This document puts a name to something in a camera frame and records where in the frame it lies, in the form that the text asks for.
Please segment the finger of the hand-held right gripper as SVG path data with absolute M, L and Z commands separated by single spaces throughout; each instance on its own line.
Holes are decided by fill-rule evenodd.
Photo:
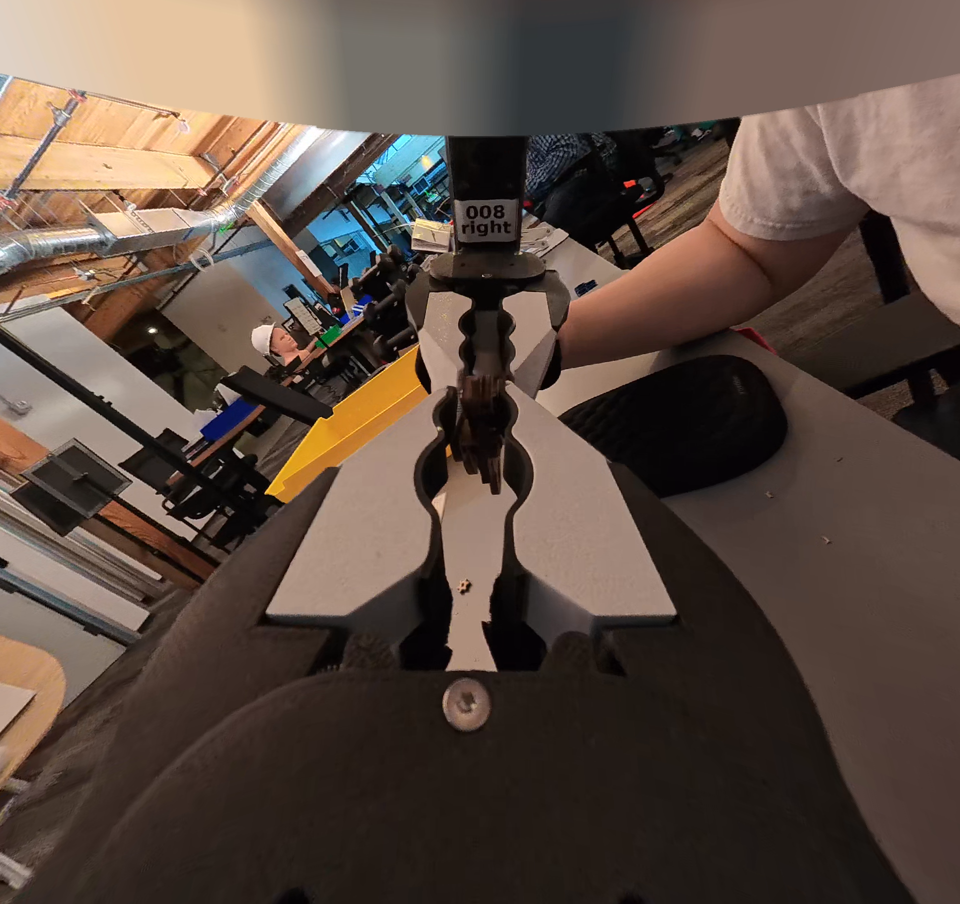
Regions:
M 550 304 L 547 292 L 522 290 L 505 297 L 501 305 L 507 316 L 505 372 L 513 386 L 526 396 L 539 392 L 553 358 L 557 330 Z
M 416 290 L 417 376 L 427 393 L 440 393 L 459 385 L 467 342 L 461 324 L 473 309 L 470 297 L 451 290 Z

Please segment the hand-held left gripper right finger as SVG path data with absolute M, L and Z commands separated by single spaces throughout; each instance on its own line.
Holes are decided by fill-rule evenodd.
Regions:
M 516 386 L 502 478 L 514 493 L 484 636 L 497 670 L 537 670 L 566 634 L 667 626 L 677 610 L 606 457 Z

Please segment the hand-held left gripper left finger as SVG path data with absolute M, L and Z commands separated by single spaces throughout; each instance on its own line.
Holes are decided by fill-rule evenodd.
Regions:
M 453 595 L 434 505 L 449 479 L 453 387 L 341 465 L 266 608 L 271 622 L 374 636 L 410 670 L 444 670 Z

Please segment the small wooden gear assembly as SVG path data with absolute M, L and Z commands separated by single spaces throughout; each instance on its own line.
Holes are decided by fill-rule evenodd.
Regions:
M 492 375 L 460 374 L 451 453 L 493 495 L 501 492 L 501 458 L 508 422 L 504 381 Z

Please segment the person's right forearm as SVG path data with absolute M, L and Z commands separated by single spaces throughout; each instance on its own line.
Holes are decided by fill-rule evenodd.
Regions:
M 558 333 L 561 368 L 655 353 L 756 316 L 775 297 L 769 249 L 715 203 L 702 223 L 570 305 Z

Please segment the rack of black dumbbells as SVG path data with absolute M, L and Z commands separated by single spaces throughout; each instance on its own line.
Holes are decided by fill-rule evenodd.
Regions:
M 372 254 L 370 260 L 370 266 L 360 277 L 350 279 L 346 288 L 357 304 L 369 297 L 362 311 L 364 324 L 374 335 L 374 353 L 390 363 L 417 342 L 405 297 L 421 270 L 394 244 L 385 252 Z

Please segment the pale background table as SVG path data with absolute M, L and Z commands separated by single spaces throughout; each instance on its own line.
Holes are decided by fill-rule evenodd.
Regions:
M 545 223 L 524 229 L 521 240 L 521 250 L 540 258 L 547 270 L 555 271 L 572 300 L 582 299 L 624 274 L 566 231 Z

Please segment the yellow plastic bin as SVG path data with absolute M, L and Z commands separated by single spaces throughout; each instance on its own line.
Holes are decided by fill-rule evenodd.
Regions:
M 342 465 L 420 404 L 427 392 L 416 371 L 418 349 L 408 348 L 335 406 L 331 417 L 319 420 L 272 480 L 268 494 L 291 502 L 324 470 Z

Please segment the black quilted pad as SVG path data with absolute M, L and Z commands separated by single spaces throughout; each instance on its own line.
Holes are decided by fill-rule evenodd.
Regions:
M 666 367 L 573 406 L 559 420 L 661 499 L 750 473 L 788 434 L 782 402 L 762 370 L 731 355 Z

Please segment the black flat board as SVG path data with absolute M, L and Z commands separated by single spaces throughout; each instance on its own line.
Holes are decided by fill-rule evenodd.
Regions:
M 257 371 L 243 366 L 222 379 L 222 384 L 241 397 L 274 410 L 302 425 L 313 426 L 319 420 L 330 419 L 333 408 L 314 397 L 300 393 L 290 386 L 269 380 Z

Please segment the blue storage bin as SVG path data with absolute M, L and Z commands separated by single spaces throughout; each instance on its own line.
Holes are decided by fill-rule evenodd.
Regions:
M 221 440 L 235 428 L 242 428 L 244 421 L 251 417 L 258 407 L 258 403 L 250 403 L 242 397 L 238 398 L 201 427 L 199 433 L 205 441 L 210 443 Z

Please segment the white paper sheet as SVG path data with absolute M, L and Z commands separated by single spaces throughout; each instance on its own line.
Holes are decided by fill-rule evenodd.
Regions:
M 7 683 L 0 686 L 0 733 L 3 735 L 10 725 L 24 712 L 36 696 L 36 691 Z

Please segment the black wall box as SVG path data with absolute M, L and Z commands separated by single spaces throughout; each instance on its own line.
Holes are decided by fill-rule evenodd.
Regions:
M 75 438 L 27 468 L 20 478 L 9 495 L 61 537 L 97 517 L 133 483 Z

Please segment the metal ventilation duct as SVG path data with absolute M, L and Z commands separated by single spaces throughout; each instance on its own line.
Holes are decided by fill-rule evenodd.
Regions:
M 207 238 L 240 222 L 252 205 L 323 134 L 308 127 L 242 192 L 206 211 L 153 209 L 89 214 L 85 225 L 34 228 L 1 236 L 1 274 L 32 261 L 92 253 L 108 259 Z

